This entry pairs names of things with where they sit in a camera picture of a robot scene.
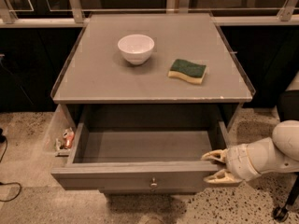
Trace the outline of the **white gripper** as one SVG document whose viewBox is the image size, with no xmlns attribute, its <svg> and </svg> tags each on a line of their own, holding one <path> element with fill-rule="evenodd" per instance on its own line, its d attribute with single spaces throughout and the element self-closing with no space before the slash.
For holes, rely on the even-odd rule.
<svg viewBox="0 0 299 224">
<path fill-rule="evenodd" d="M 227 169 L 221 169 L 204 178 L 209 184 L 236 184 L 250 181 L 261 174 L 254 168 L 248 152 L 248 146 L 241 144 L 226 149 L 209 151 L 201 158 L 202 161 L 218 161 L 226 163 Z"/>
</svg>

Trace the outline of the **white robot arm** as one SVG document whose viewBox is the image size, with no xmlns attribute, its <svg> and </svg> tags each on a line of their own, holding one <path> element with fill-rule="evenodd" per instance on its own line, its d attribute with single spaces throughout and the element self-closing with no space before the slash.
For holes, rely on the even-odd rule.
<svg viewBox="0 0 299 224">
<path fill-rule="evenodd" d="M 280 122 L 271 137 L 226 149 L 210 151 L 203 161 L 225 165 L 204 180 L 210 184 L 234 184 L 250 181 L 267 173 L 299 171 L 299 121 Z"/>
</svg>

